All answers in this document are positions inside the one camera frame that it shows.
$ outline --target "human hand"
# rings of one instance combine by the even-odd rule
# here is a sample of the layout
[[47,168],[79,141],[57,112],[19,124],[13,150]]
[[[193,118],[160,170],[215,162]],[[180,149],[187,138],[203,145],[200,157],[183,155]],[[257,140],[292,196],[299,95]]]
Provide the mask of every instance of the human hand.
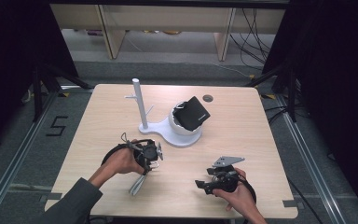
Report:
[[[246,180],[246,173],[239,169],[234,168],[239,174],[240,179]],[[255,201],[251,192],[238,181],[238,186],[233,192],[226,192],[222,189],[214,189],[213,194],[228,201],[226,210],[229,211],[234,208],[237,212],[241,213],[246,219],[252,223],[267,223],[263,216],[258,211]]]
[[133,149],[125,147],[114,152],[92,175],[89,182],[100,188],[112,176],[130,172],[136,172],[141,175],[144,172],[144,168],[133,157]]

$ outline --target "wooden table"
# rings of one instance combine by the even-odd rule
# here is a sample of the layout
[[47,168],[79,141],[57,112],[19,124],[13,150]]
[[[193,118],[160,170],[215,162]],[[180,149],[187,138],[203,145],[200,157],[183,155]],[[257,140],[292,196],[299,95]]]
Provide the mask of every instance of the wooden table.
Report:
[[[141,85],[145,109],[154,106],[149,122],[165,119],[179,102],[199,98],[211,117],[202,125],[200,140],[191,147],[177,148],[156,134],[142,135],[141,118],[133,99],[132,85],[98,85],[86,108],[52,192],[65,194],[79,177],[88,179],[100,166],[103,156],[118,143],[129,139],[152,138],[160,142],[164,161],[149,173],[140,191],[129,194],[137,174],[116,175],[106,182],[103,197],[93,215],[116,217],[207,217],[236,218],[226,212],[227,202],[198,189],[195,180],[211,181],[206,169],[220,156],[244,157],[234,164],[247,172],[257,194],[257,206],[264,217],[295,218],[280,156],[274,143],[259,95],[253,88]],[[211,95],[210,103],[202,101]],[[57,201],[48,200],[46,209]]]

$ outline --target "white pole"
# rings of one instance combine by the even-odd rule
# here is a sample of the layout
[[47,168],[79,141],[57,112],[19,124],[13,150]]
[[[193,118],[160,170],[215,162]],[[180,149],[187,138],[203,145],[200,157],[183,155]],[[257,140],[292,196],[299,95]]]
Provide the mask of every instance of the white pole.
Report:
[[135,96],[136,96],[136,102],[138,103],[139,107],[139,113],[141,114],[141,120],[142,125],[144,126],[144,129],[147,129],[147,119],[146,119],[146,113],[145,113],[145,106],[144,106],[144,98],[142,97],[141,92],[141,84],[139,83],[138,78],[132,79],[133,88],[135,89]]

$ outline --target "sleeve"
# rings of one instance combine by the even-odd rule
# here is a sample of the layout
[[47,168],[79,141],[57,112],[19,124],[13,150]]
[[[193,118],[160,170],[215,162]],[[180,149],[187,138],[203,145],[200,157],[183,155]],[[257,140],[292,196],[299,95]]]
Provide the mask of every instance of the sleeve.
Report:
[[89,181],[80,178],[62,199],[32,223],[82,224],[102,196]]

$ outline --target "metal rod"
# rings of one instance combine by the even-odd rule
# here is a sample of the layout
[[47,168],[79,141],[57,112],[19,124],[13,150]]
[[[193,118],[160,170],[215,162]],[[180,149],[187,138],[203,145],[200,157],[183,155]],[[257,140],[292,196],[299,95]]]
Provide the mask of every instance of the metal rod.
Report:
[[36,135],[42,125],[47,111],[57,98],[58,93],[52,92],[48,99],[45,102],[46,109],[42,112],[39,119],[33,123],[30,130],[28,131],[27,135],[25,136],[24,140],[22,141],[19,149],[17,150],[16,155],[12,159],[10,165],[7,167],[4,175],[0,179],[0,204],[4,200],[7,190],[10,187],[11,182],[13,181],[14,177],[16,176],[17,172],[20,170],[22,162],[25,160],[28,151],[31,148],[32,143],[34,142]]
[[[285,106],[286,102],[282,98],[282,96],[278,95],[278,105]],[[316,164],[315,159],[312,156],[312,152],[307,146],[301,131],[298,129],[297,124],[290,119],[290,116],[285,113],[283,114],[284,120],[289,128],[290,133],[292,134],[298,151],[303,158],[305,165],[310,173],[310,177],[315,184],[315,188],[318,190],[319,195],[321,196],[322,202],[324,203],[324,207],[332,223],[342,224],[347,223],[345,217],[342,215],[341,210],[339,209],[337,200],[335,199],[333,193],[330,188],[327,186],[327,183],[324,181],[324,177],[319,170],[318,165]]]

